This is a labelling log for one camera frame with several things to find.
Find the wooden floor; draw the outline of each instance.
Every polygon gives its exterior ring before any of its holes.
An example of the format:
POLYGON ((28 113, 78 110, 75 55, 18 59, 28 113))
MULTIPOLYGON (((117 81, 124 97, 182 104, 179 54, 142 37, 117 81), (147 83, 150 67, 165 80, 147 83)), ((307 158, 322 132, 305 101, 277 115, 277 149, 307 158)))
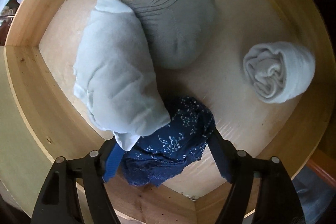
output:
MULTIPOLYGON (((88 121, 85 106, 74 97, 72 66, 90 10, 96 0, 66 0, 46 30, 41 54, 62 91, 88 121)), ((248 49, 264 42, 295 42, 268 0, 216 0, 219 18, 204 53, 183 70, 156 68, 161 95, 192 95, 213 112, 221 135, 237 149, 257 156, 282 128, 299 98, 281 105, 259 101, 244 79, 242 58, 248 49)), ((111 132, 102 132, 110 138, 111 132)), ((201 197, 225 180, 208 148, 200 162, 164 184, 189 197, 201 197)))

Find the gray sock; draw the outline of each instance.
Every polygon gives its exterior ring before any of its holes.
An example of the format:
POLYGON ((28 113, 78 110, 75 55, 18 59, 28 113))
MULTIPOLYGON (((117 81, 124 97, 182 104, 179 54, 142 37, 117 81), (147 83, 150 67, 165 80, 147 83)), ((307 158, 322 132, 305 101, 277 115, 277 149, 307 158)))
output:
POLYGON ((202 52, 216 16, 215 0, 123 0, 144 29, 154 65, 180 69, 202 52))

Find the blue underwear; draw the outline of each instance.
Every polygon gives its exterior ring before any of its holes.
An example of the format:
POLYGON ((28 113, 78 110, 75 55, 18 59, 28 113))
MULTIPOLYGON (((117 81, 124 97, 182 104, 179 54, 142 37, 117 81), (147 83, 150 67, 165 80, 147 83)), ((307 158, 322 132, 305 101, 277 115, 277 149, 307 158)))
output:
POLYGON ((130 185, 159 186, 200 160, 215 128, 211 111, 193 97, 165 102, 171 122, 152 135, 141 137, 121 161, 130 185))

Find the circular wooden tray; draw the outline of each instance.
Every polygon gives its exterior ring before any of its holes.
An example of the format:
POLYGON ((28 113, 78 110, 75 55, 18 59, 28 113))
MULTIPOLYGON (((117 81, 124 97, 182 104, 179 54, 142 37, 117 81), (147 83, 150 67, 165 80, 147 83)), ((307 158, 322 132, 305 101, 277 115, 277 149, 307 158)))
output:
MULTIPOLYGON (((96 131, 109 137, 85 121, 85 107, 72 95, 72 65, 95 1, 24 0, 7 38, 11 91, 26 127, 51 162, 100 147, 104 140, 96 131)), ((157 69, 159 91, 196 96, 236 148, 263 159, 276 155, 294 177, 325 132, 335 100, 335 61, 323 20, 312 0, 216 2, 220 16, 207 49, 187 69, 157 69), (315 78, 301 97, 266 105, 245 82, 241 62, 252 45, 277 40, 308 47, 316 57, 315 78)), ((121 216, 148 224, 210 224, 230 190, 224 182, 206 150, 202 161, 165 186, 131 187, 118 174, 106 189, 121 216), (194 202, 188 197, 201 198, 194 202)), ((256 182, 247 214, 255 208, 257 190, 256 182)))

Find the metal screw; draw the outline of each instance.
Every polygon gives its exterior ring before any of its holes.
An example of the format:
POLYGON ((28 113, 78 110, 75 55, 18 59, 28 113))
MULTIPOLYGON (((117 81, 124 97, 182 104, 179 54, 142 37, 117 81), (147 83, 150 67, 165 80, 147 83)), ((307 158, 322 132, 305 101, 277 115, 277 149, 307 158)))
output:
POLYGON ((237 154, 239 157, 245 157, 246 156, 246 152, 244 150, 238 150, 237 154))
POLYGON ((90 157, 91 158, 94 158, 94 157, 97 157, 99 155, 99 152, 97 150, 93 150, 90 152, 90 157))
POLYGON ((272 157, 271 160, 275 163, 278 164, 280 162, 280 159, 278 157, 272 157))
POLYGON ((56 159, 56 163, 58 163, 58 164, 62 163, 63 161, 64 161, 64 158, 63 158, 63 157, 58 157, 58 158, 56 159))

